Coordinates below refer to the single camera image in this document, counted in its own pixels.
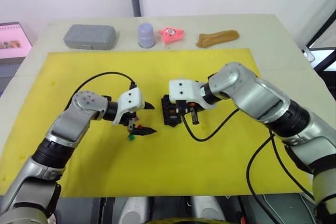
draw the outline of gray plastic case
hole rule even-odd
[[[115,38],[113,26],[72,25],[63,40],[70,48],[109,50]]]

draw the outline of black cable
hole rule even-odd
[[[72,101],[72,97],[86,84],[88,83],[89,81],[92,81],[93,79],[99,77],[99,76],[104,76],[106,74],[118,74],[120,76],[124,76],[126,77],[127,79],[129,79],[131,81],[131,85],[135,84],[135,82],[133,81],[133,79],[131,77],[129,77],[127,74],[124,74],[124,73],[120,73],[120,72],[104,72],[104,73],[100,73],[100,74],[97,74],[95,76],[92,76],[91,78],[87,79],[85,82],[83,82],[75,91],[74,93],[72,94],[72,96],[70,97],[70,100],[68,101],[68,104],[66,105],[65,109],[68,109],[70,104],[71,104],[71,101]]]
[[[259,148],[253,153],[250,161],[248,162],[247,168],[246,168],[246,180],[247,180],[248,188],[250,189],[254,199],[259,204],[259,206],[265,211],[265,213],[272,219],[272,221],[274,223],[280,224],[280,222],[272,215],[272,213],[268,210],[268,208],[257,197],[257,195],[254,192],[253,187],[251,185],[251,181],[250,181],[250,169],[251,169],[251,165],[252,165],[253,160],[258,155],[258,153],[262,150],[262,148],[264,148],[265,145],[268,144],[272,140],[273,137],[274,137],[274,134],[272,134],[269,138],[267,138],[267,140],[264,141],[264,143],[261,146],[259,146]]]
[[[186,119],[185,119],[185,117],[184,117],[184,115],[181,115],[181,118],[182,118],[182,121],[183,121],[183,123],[184,123],[184,125],[185,125],[185,127],[186,127],[186,129],[187,129],[187,131],[189,132],[189,134],[190,134],[190,136],[194,139],[194,140],[196,140],[196,141],[199,141],[199,142],[204,142],[204,141],[207,141],[207,140],[209,140],[211,137],[213,137],[223,126],[224,126],[224,124],[226,124],[226,122],[227,121],[229,121],[229,119],[234,115],[234,114],[236,114],[237,112],[239,111],[239,109],[235,109],[233,112],[231,112],[231,114],[218,126],[218,128],[213,132],[213,133],[211,133],[211,135],[210,136],[208,136],[208,137],[206,137],[206,138],[197,138],[194,134],[193,134],[193,132],[191,131],[191,129],[190,129],[190,127],[189,127],[189,125],[188,125],[188,123],[187,123],[187,121],[186,121]]]
[[[293,182],[298,186],[300,187],[300,189],[309,196],[309,198],[311,198],[312,200],[314,200],[314,196],[308,192],[292,175],[291,173],[287,170],[287,168],[285,167],[285,165],[283,164],[281,158],[280,158],[280,155],[278,153],[278,150],[277,150],[277,147],[275,145],[275,141],[274,141],[274,138],[272,137],[271,139],[272,141],[272,145],[273,145],[273,149],[274,149],[274,152],[275,152],[275,155],[277,156],[277,159],[282,167],[282,169],[285,171],[285,173],[288,175],[288,177],[290,177],[291,180],[293,180]]]

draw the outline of yellow object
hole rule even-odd
[[[268,130],[243,112],[236,113],[209,141],[193,140],[183,124],[163,124],[161,97],[168,81],[188,78],[206,81],[224,64],[238,61],[259,74],[248,49],[150,51],[150,52],[53,52],[43,65],[8,137],[0,160],[0,194],[4,194],[25,159],[31,155],[73,91],[101,72],[128,74],[155,110],[138,112],[137,124],[156,133],[128,140],[127,128],[107,121],[92,121],[90,129],[67,164],[62,195],[66,197],[153,195],[246,195],[246,166],[253,152],[268,137]],[[85,86],[115,100],[128,89],[124,77],[102,76]],[[231,100],[199,113],[200,125],[192,125],[198,137],[210,135],[235,109]],[[283,162],[295,178],[310,189],[277,140]],[[283,172],[271,144],[257,156],[251,168],[256,193],[290,193],[299,188]]]

